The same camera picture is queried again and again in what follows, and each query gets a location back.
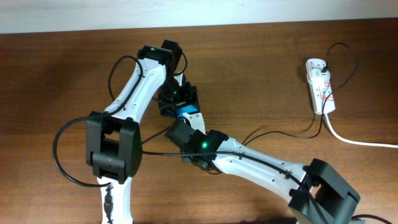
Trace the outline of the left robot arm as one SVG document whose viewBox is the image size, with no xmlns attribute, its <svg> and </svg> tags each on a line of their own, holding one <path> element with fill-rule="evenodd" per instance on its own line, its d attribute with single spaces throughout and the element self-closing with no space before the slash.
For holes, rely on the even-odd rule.
<svg viewBox="0 0 398 224">
<path fill-rule="evenodd" d="M 163 116 L 180 119 L 205 131 L 197 89 L 176 71 L 182 48 L 165 40 L 160 47 L 145 45 L 134 61 L 135 69 L 123 90 L 102 112 L 91 112 L 86 123 L 86 163 L 101 189 L 102 222 L 132 223 L 132 178 L 141 164 L 143 150 L 139 129 L 154 94 Z"/>
</svg>

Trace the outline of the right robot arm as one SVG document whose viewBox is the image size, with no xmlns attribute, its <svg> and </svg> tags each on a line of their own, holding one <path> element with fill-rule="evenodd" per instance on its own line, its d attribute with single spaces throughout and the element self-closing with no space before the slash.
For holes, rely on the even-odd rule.
<svg viewBox="0 0 398 224">
<path fill-rule="evenodd" d="M 349 223 L 360 196 L 327 162 L 287 162 L 243 146 L 220 131 L 203 133 L 176 120 L 165 137 L 203 170 L 236 175 L 287 201 L 299 223 Z"/>
</svg>

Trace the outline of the white power strip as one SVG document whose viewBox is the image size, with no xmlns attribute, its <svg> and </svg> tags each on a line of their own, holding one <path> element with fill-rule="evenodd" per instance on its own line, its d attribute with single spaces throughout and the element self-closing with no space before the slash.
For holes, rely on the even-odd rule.
<svg viewBox="0 0 398 224">
<path fill-rule="evenodd" d="M 319 58 L 311 58 L 306 61 L 305 66 L 307 72 L 313 69 L 319 69 L 322 71 L 326 66 L 326 62 Z M 318 82 L 312 85 L 309 84 L 309 87 L 315 114 L 327 114 L 335 110 L 333 95 L 329 96 L 332 92 L 330 81 Z"/>
</svg>

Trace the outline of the blue screen Galaxy smartphone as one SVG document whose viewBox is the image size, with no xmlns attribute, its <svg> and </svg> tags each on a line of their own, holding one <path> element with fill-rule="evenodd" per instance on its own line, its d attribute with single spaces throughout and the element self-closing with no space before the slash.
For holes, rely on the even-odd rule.
<svg viewBox="0 0 398 224">
<path fill-rule="evenodd" d="M 196 107 L 195 105 L 187 105 L 176 110 L 176 118 L 182 117 L 184 113 L 195 114 L 199 112 L 200 112 L 199 107 Z"/>
</svg>

